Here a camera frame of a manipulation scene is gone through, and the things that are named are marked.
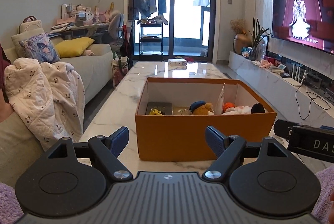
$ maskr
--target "beige sofa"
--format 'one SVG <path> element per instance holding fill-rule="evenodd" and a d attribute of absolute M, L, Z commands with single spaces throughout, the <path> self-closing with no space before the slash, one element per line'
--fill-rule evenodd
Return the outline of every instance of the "beige sofa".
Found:
<path fill-rule="evenodd" d="M 55 45 L 61 41 L 60 37 L 52 39 Z M 62 62 L 72 64 L 80 74 L 86 90 L 85 104 L 112 78 L 111 60 L 113 53 L 110 45 L 93 44 L 89 49 L 96 56 L 61 59 Z M 11 62 L 18 58 L 14 47 L 6 49 L 5 53 Z M 43 149 L 39 141 L 28 130 L 19 115 L 13 113 L 0 123 L 0 182 L 14 187 L 19 176 L 42 153 Z"/>
<path fill-rule="evenodd" d="M 63 41 L 61 37 L 52 38 L 54 45 Z M 95 95 L 112 79 L 113 73 L 111 60 L 113 53 L 108 44 L 92 44 L 89 48 L 95 53 L 95 56 L 79 56 L 73 58 L 61 59 L 61 62 L 70 63 L 74 66 L 82 78 L 85 87 L 85 104 L 87 104 Z M 16 49 L 5 50 L 7 58 L 13 62 L 18 58 Z"/>

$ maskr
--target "orange ball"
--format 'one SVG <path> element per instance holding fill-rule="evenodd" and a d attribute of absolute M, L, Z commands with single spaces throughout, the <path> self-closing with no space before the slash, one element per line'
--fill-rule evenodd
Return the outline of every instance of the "orange ball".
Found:
<path fill-rule="evenodd" d="M 223 106 L 223 113 L 225 113 L 228 108 L 234 108 L 234 107 L 235 105 L 232 102 L 226 102 Z"/>

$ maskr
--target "tv screen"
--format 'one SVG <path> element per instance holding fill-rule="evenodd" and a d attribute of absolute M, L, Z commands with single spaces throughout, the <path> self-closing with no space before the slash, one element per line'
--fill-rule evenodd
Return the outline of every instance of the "tv screen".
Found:
<path fill-rule="evenodd" d="M 272 37 L 334 54 L 334 0 L 273 0 Z"/>

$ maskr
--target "white blanket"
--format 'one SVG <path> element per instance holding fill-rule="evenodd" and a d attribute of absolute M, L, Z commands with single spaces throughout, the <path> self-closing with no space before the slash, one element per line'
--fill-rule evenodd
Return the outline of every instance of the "white blanket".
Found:
<path fill-rule="evenodd" d="M 79 141 L 85 89 L 71 64 L 19 58 L 5 69 L 5 87 L 9 103 L 44 150 L 62 137 Z"/>

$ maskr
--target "small white box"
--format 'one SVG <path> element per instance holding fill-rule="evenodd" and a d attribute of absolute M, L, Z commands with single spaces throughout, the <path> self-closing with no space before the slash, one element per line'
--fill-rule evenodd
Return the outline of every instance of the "small white box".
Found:
<path fill-rule="evenodd" d="M 187 65 L 187 60 L 185 59 L 169 59 L 168 65 L 170 66 L 182 66 Z"/>

